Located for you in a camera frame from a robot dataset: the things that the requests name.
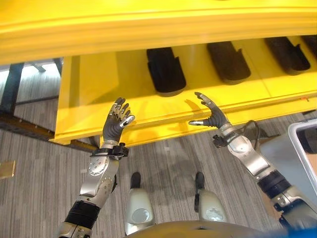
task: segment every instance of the robotic hand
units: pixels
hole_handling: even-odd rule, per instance
[[[190,125],[215,126],[221,135],[214,136],[217,148],[227,146],[231,154],[237,157],[247,168],[261,190],[271,199],[274,208],[282,211],[280,223],[293,229],[317,226],[317,207],[311,203],[295,186],[271,165],[248,138],[235,129],[216,104],[202,93],[195,93],[202,104],[211,110],[211,117],[204,120],[192,120]]]
[[[109,111],[103,129],[104,143],[91,155],[86,181],[59,226],[58,238],[90,238],[98,213],[116,186],[119,160],[128,155],[125,144],[119,144],[120,137],[123,129],[135,119],[127,110],[129,104],[123,106],[124,102],[124,98],[118,98]]]

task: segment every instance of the black wire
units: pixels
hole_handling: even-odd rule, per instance
[[[259,139],[260,139],[260,128],[259,128],[258,123],[257,123],[255,120],[250,120],[250,121],[248,121],[248,122],[242,127],[242,131],[243,131],[242,133],[243,133],[243,134],[245,133],[247,127],[248,127],[251,123],[253,123],[254,126],[256,127],[256,141],[255,141],[254,146],[253,146],[253,148],[256,150],[256,149],[258,148]]]

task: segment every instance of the floor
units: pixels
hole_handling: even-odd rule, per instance
[[[55,87],[44,94],[58,92],[58,79],[52,82]],[[19,97],[30,100],[29,94]],[[57,100],[47,100],[19,105],[15,115],[54,129],[56,109]],[[317,114],[294,114],[260,121],[259,125],[269,135],[281,134],[289,124],[312,117]],[[93,237],[124,236],[130,176],[135,171],[142,175],[157,223],[198,219],[194,177],[202,171],[206,189],[218,195],[229,222],[261,231],[280,228],[246,170],[226,148],[214,147],[213,135],[215,132],[209,131],[131,147],[129,157],[120,161],[118,186],[100,211]],[[0,238],[53,237],[84,181],[89,153],[0,130],[0,162],[10,160],[17,162],[16,175],[0,180]]]

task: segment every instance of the yellow surface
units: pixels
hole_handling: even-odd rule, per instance
[[[1,0],[0,64],[316,34],[316,0]]]
[[[290,109],[279,107],[280,111],[264,107],[315,96],[317,68],[316,60],[308,53],[306,47],[302,47],[304,54],[312,63],[312,69],[307,73],[301,74],[300,77],[295,76],[297,80],[294,80],[294,76],[275,71],[273,67],[268,69],[271,71],[270,77],[261,77],[260,69],[263,65],[251,61],[258,56],[258,52],[253,51],[252,46],[261,44],[261,41],[263,39],[233,42],[235,48],[242,47],[252,73],[245,82],[238,85],[222,83],[215,72],[205,44],[173,47],[174,55],[180,57],[187,81],[185,90],[174,97],[156,95],[147,68],[145,50],[65,58],[54,141],[69,143],[71,139],[101,134],[108,111],[118,96],[127,99],[132,106],[132,113],[136,116],[136,120],[129,126],[129,131],[139,130],[148,134],[149,136],[144,137],[146,141],[151,141],[146,139],[151,138],[151,134],[154,137],[156,135],[151,132],[153,129],[147,131],[146,128],[158,131],[158,139],[161,138],[160,133],[163,134],[162,137],[168,138],[173,136],[173,133],[168,129],[170,126],[165,127],[165,124],[175,127],[179,121],[209,115],[209,110],[196,99],[195,91],[208,95],[228,113],[229,117],[229,113],[234,112],[233,123],[253,119],[253,113],[248,117],[248,112],[253,110],[249,108],[254,107],[262,107],[255,113],[258,117],[254,119],[311,110],[314,106],[316,108],[316,104],[313,105],[312,102]],[[263,57],[268,57],[268,49],[262,50]],[[194,133],[185,124],[181,126],[181,130],[175,128],[176,135]],[[125,139],[130,144],[142,143],[138,136]]]
[[[292,113],[314,110],[317,107],[317,98],[298,99],[291,102],[262,106],[252,109],[245,109],[237,112],[226,113],[230,122],[234,125],[246,123],[249,120],[263,120]],[[215,127],[193,126],[188,124],[188,120],[180,122],[165,123],[155,126],[146,126],[133,129],[128,127],[122,134],[121,141],[127,146],[134,146],[154,142],[158,140],[174,138],[183,135],[195,134],[198,132],[214,130]]]

